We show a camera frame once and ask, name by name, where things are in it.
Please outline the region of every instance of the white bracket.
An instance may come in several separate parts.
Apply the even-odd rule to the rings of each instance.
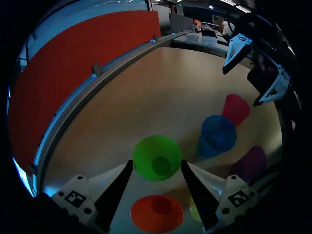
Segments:
[[[248,209],[254,207],[259,201],[258,193],[237,175],[231,175],[226,180],[220,204],[216,215],[219,222],[209,230],[203,231],[210,234],[222,229],[246,214]]]
[[[208,191],[220,202],[221,195],[226,185],[226,180],[220,178],[212,173],[209,173],[188,162],[188,166],[201,181],[201,183],[208,189]]]
[[[230,48],[227,52],[227,57],[225,59],[223,67],[228,65],[246,45],[251,44],[252,40],[241,33],[233,37],[230,40]]]
[[[270,86],[270,88],[266,91],[266,93],[261,97],[259,102],[270,102],[280,99],[284,94],[286,93],[290,81],[290,76],[288,73],[282,68],[282,66],[279,64],[277,66],[278,69],[278,75],[273,82],[273,84]],[[275,90],[276,93],[273,95],[270,95],[271,92]]]
[[[60,208],[66,209],[68,215],[77,217],[80,223],[104,233],[95,224],[98,211],[94,203],[124,170],[126,165],[127,163],[121,164],[90,179],[77,175],[51,198]]]

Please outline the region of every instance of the pink plastic cup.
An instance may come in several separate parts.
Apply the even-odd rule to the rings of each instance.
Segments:
[[[231,120],[237,127],[250,114],[250,107],[248,103],[236,94],[229,94],[225,99],[222,115]]]

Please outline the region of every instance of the wooden table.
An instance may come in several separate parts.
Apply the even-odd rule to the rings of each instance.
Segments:
[[[198,51],[158,48],[132,64],[98,92],[64,133],[46,171],[45,191],[51,195],[77,174],[94,177],[118,166],[131,159],[141,139],[154,134],[171,137],[185,159],[219,176],[227,176],[229,165],[254,145],[276,160],[272,155],[282,137],[274,104],[254,108],[258,92],[246,79],[249,69],[237,65],[223,75],[223,63],[223,58]],[[201,124],[221,114],[230,93],[247,100],[250,117],[237,128],[230,152],[200,159],[195,152]],[[111,234],[145,233],[132,223],[130,209],[153,194],[171,196],[184,207],[184,222],[173,233],[202,233],[202,224],[191,217],[190,192],[180,171],[166,181],[150,182],[133,170]]]

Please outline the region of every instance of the red wall panel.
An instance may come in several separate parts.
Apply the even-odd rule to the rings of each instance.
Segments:
[[[160,37],[156,11],[123,11],[91,18],[63,31],[32,58],[12,93],[8,125],[13,155],[28,173],[45,129],[91,66]]]

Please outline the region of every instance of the orange plastic cup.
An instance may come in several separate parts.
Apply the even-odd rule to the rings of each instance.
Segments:
[[[144,197],[131,208],[131,219],[143,231],[165,233],[176,229],[184,218],[182,206],[163,195]]]

